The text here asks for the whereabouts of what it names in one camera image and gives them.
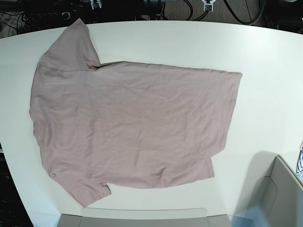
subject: tabletop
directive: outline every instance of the tabletop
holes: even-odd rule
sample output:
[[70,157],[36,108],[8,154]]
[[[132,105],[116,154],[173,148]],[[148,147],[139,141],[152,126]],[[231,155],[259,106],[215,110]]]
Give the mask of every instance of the tabletop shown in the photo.
[[[215,177],[163,189],[108,184],[112,195],[89,208],[244,211],[256,181],[277,154],[295,170],[303,140],[303,36],[255,26],[141,21],[88,25],[101,63],[131,61],[243,74],[225,149],[212,157]],[[65,28],[0,40],[0,142],[16,188],[37,226],[79,205],[43,169],[29,102],[39,59]]]

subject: striped fabric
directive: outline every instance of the striped fabric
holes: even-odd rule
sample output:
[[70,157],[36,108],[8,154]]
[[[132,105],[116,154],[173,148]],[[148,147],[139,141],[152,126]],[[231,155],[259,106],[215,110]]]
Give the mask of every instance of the striped fabric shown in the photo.
[[303,182],[303,143],[300,147],[300,155],[299,155],[299,160],[297,164],[297,176]]

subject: pink t-shirt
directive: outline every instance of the pink t-shirt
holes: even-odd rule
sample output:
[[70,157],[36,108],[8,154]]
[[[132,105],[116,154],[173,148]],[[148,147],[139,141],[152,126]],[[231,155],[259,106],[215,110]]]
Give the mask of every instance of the pink t-shirt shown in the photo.
[[163,188],[214,177],[241,74],[101,65],[78,19],[41,58],[30,104],[42,164],[83,207],[107,182]]

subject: t-shirt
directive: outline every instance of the t-shirt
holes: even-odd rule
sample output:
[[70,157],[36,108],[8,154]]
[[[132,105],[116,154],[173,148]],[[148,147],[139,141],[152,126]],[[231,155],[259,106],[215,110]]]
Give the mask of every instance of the t-shirt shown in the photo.
[[240,73],[101,65],[78,19],[42,56],[30,103],[42,164],[83,207],[113,183],[163,188],[214,177]]

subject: shirt sleeve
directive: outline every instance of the shirt sleeve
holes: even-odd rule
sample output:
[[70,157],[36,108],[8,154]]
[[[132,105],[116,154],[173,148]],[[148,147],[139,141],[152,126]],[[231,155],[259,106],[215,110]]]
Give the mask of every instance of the shirt sleeve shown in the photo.
[[39,64],[58,71],[90,71],[100,67],[89,30],[79,18],[60,35]]

